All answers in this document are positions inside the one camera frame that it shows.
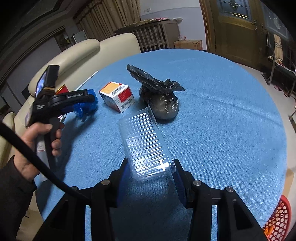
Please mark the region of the person's left forearm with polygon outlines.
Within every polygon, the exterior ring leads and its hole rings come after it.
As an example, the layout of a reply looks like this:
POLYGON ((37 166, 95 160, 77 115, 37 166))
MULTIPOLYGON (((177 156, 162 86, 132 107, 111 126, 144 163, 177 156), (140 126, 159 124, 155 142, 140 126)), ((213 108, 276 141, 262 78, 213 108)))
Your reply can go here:
POLYGON ((1 169, 1 240, 16 240, 37 189, 34 178, 38 174, 26 159, 15 156, 1 169))

